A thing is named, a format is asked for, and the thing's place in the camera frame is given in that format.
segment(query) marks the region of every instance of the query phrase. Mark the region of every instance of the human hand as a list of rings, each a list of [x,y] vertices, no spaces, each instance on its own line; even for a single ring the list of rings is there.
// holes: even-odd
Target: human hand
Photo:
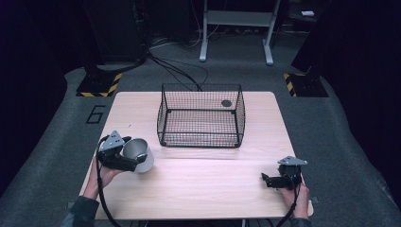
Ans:
[[[307,208],[309,205],[309,188],[304,185],[304,183],[300,183],[296,189],[299,195],[297,199],[297,205],[295,206],[295,210],[292,213],[294,218],[304,218],[308,219],[309,215],[307,214]],[[286,203],[287,207],[291,207],[294,203],[294,190],[288,190],[286,188],[278,188],[278,191],[284,198],[284,202]]]
[[[124,172],[123,170],[110,169],[103,166],[100,169],[100,177],[103,182],[103,187],[109,185],[112,179],[117,176],[117,174]],[[83,197],[95,200],[98,195],[97,188],[97,170],[96,170],[96,157],[92,159],[91,172],[89,174],[89,180],[86,184],[85,191],[83,192]]]

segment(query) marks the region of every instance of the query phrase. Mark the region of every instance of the metal stand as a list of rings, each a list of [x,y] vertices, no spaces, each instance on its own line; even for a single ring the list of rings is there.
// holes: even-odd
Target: metal stand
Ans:
[[[268,35],[263,40],[266,63],[273,65],[273,58],[270,50],[271,34],[277,17],[277,11],[281,0],[276,0],[273,12],[245,12],[245,11],[220,11],[208,10],[207,0],[204,0],[203,11],[203,41],[200,49],[200,61],[206,61],[207,54],[207,26],[226,25],[226,26],[265,26],[269,28]]]

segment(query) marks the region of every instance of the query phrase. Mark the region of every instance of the wire mesh basket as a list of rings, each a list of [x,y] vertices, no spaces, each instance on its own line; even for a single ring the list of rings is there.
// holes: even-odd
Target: wire mesh basket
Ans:
[[[162,85],[157,119],[166,147],[239,148],[245,131],[245,105],[239,84]]]

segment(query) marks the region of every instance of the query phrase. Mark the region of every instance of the light wood tabletop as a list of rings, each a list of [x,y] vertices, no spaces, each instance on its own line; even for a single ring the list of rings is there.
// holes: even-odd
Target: light wood tabletop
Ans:
[[[113,217],[283,217],[288,208],[278,191],[266,187],[261,173],[279,176],[277,161],[295,157],[287,129],[273,93],[243,92],[243,96],[246,124],[239,148],[168,148],[160,145],[156,133],[161,93],[118,93],[101,137],[118,131],[121,136],[145,139],[154,166],[146,173],[121,173],[104,189]],[[101,206],[96,218],[107,218]]]

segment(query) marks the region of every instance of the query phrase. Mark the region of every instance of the gray carpet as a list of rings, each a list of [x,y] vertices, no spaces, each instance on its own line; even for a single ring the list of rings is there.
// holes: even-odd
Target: gray carpet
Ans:
[[[275,93],[295,153],[309,162],[303,168],[305,181],[311,196],[319,200],[311,217],[314,226],[401,226],[399,209],[389,198],[380,173],[349,131],[330,85],[323,79],[328,98],[289,95],[283,74],[297,72],[290,63],[305,36],[280,35],[272,50],[274,66],[265,63],[263,38],[248,35],[210,41],[204,63],[199,62],[201,44],[192,48],[164,45],[152,48],[151,53],[204,67],[208,83],[240,83],[244,91]],[[174,64],[196,81],[204,80],[203,70]],[[63,103],[0,200],[0,226],[59,226],[66,204],[77,197],[114,98],[75,96],[83,77],[82,69],[65,75],[68,90]],[[147,60],[123,74],[116,92],[160,91],[164,82],[177,80]],[[96,109],[103,112],[100,122],[86,124],[95,105],[105,106]],[[131,225],[130,221],[119,223]],[[258,224],[269,226],[265,220],[251,220],[252,226]],[[96,226],[111,225],[98,220]]]

